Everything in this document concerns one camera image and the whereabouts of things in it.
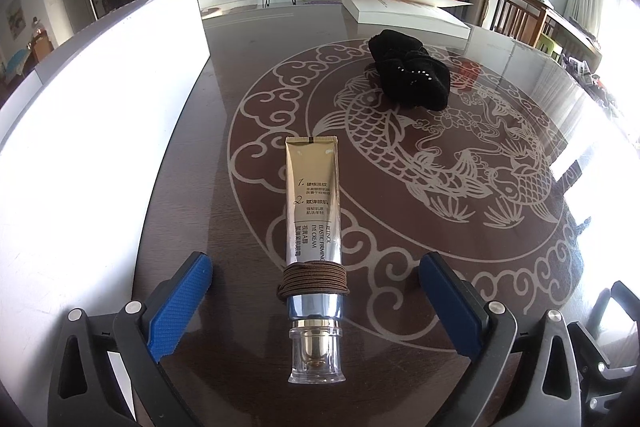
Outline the gold cream tube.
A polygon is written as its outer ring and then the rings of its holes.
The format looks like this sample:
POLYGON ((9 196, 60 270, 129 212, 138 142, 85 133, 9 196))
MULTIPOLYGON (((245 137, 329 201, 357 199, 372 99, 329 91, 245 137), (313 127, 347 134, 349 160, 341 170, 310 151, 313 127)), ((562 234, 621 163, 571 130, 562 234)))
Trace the gold cream tube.
POLYGON ((294 385, 345 380, 341 321, 348 294, 342 262, 335 136, 285 141, 286 265, 279 297, 292 321, 294 385))

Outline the black knitted gloves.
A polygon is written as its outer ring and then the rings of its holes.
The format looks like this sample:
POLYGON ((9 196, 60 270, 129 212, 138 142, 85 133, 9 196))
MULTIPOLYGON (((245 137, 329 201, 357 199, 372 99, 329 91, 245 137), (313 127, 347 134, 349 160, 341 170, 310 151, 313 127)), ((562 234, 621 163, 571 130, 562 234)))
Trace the black knitted gloves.
POLYGON ((384 29, 369 40, 368 47, 378 83, 391 102, 405 109, 423 107, 434 112, 448 106, 450 70, 431 57, 419 39, 384 29))

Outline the white storage box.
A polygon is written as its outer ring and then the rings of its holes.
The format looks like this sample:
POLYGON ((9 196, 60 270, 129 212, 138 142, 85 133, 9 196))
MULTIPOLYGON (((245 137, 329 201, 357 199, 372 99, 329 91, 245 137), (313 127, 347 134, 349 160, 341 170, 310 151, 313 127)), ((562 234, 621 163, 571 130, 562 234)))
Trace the white storage box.
POLYGON ((39 88, 1 135, 1 381, 47 421, 68 312, 132 294, 154 184, 209 58, 198 0, 136 0, 36 68, 39 88))

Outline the wooden dining chair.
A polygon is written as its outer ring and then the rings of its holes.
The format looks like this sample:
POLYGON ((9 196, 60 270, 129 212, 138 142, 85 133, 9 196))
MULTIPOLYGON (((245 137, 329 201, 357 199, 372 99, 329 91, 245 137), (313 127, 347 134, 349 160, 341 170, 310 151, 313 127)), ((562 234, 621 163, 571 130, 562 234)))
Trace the wooden dining chair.
POLYGON ((544 29, 547 11, 538 0, 484 0, 480 27, 534 48, 544 29))

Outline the white cardboard box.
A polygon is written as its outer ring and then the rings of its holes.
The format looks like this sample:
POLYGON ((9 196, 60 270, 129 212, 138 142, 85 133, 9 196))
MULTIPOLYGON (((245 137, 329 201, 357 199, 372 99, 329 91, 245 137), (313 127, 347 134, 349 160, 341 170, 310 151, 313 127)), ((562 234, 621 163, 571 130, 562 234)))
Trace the white cardboard box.
POLYGON ((358 24, 434 32, 467 39, 471 29, 448 8, 468 5, 458 0, 342 0, 358 24))

